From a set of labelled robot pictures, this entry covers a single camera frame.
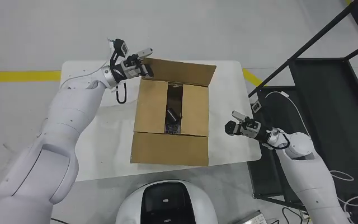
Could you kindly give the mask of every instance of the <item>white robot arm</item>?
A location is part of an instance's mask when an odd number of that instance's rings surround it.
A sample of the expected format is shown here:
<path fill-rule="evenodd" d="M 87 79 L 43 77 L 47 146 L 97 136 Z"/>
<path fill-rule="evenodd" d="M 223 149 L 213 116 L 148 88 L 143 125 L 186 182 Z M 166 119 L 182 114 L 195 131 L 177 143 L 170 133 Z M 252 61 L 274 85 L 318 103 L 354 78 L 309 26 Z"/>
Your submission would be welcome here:
<path fill-rule="evenodd" d="M 151 55 L 150 48 L 115 64 L 128 49 L 119 39 L 114 41 L 114 47 L 110 65 L 92 74 L 93 81 L 87 88 L 59 90 L 41 135 L 9 167 L 0 183 L 2 223 L 49 223 L 53 205 L 66 197 L 76 180 L 78 161 L 74 149 L 80 134 L 94 119 L 105 89 L 127 78 L 153 76 L 149 65 L 142 63 Z"/>
<path fill-rule="evenodd" d="M 287 181 L 305 205 L 313 223 L 349 223 L 338 202 L 332 175 L 315 151 L 310 137 L 300 132 L 287 134 L 281 129 L 264 127 L 237 111 L 233 111 L 232 116 L 239 123 L 228 122 L 226 133 L 254 138 L 276 150 Z"/>

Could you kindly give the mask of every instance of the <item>white table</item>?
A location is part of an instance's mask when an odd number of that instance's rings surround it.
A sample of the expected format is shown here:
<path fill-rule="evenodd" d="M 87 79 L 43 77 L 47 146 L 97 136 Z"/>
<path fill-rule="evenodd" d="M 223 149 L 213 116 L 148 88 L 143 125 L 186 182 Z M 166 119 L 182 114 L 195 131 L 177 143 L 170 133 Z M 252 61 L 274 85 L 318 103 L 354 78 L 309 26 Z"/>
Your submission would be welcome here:
<path fill-rule="evenodd" d="M 104 61 L 69 61 L 62 66 L 61 83 L 68 77 L 95 71 Z M 256 140 L 229 136 L 225 124 L 236 110 L 252 117 L 241 65 L 235 61 L 185 61 L 216 65 L 209 85 L 209 166 L 259 160 Z M 91 76 L 76 82 L 87 86 Z M 84 130 L 76 145 L 79 173 L 76 181 L 112 178 L 193 168 L 192 166 L 130 164 L 136 99 L 140 78 L 127 80 L 127 103 L 119 105 L 115 91 L 106 90 L 93 122 Z M 123 99 L 123 84 L 119 85 Z"/>

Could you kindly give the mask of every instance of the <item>yellow floor line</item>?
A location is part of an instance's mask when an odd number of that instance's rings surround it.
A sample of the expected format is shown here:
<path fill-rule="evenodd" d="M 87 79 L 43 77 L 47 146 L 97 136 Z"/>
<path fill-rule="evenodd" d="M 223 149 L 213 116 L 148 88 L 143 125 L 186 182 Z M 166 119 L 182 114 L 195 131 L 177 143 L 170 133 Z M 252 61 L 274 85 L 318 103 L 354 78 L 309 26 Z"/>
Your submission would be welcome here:
<path fill-rule="evenodd" d="M 60 81 L 61 71 L 0 72 L 0 82 Z"/>
<path fill-rule="evenodd" d="M 244 78 L 258 86 L 262 81 L 247 69 L 242 69 Z M 60 81 L 61 71 L 9 71 L 0 72 L 0 82 Z"/>
<path fill-rule="evenodd" d="M 242 72 L 244 74 L 245 80 L 249 81 L 254 86 L 258 86 L 261 84 L 262 80 L 257 78 L 254 74 L 252 74 L 249 70 L 243 68 Z"/>

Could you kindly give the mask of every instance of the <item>open cardboard box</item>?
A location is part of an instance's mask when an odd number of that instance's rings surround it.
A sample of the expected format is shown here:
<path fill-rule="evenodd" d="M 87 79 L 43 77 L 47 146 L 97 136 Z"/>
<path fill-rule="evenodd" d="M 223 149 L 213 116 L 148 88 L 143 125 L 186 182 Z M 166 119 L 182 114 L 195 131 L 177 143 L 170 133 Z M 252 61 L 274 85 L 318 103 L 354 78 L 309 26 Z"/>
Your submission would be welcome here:
<path fill-rule="evenodd" d="M 152 58 L 145 63 L 154 78 L 140 82 L 130 162 L 207 166 L 208 86 L 216 66 Z"/>

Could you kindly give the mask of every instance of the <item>concrete floor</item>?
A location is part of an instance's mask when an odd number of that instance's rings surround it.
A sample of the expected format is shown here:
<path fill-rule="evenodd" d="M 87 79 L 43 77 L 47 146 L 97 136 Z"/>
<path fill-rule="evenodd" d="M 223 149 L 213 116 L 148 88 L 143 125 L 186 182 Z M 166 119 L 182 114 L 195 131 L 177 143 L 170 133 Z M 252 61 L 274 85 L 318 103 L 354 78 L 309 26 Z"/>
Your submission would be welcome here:
<path fill-rule="evenodd" d="M 264 79 L 344 7 L 344 0 L 5 1 L 0 71 L 59 70 L 66 60 L 105 59 L 106 37 L 118 37 L 132 53 L 150 46 L 157 58 L 237 60 Z M 346 56 L 357 49 L 357 32 L 348 17 L 304 56 Z M 352 65 L 358 67 L 358 59 Z M 292 83 L 287 70 L 270 84 Z M 254 86 L 246 84 L 250 92 Z M 2 144 L 18 151 L 35 138 L 58 86 L 0 83 L 0 165 L 9 156 Z M 136 188 L 175 178 L 208 193 L 219 223 L 258 209 L 268 223 L 284 222 L 281 206 L 251 197 L 245 163 L 77 182 L 53 217 L 72 224 L 114 223 L 119 205 Z"/>

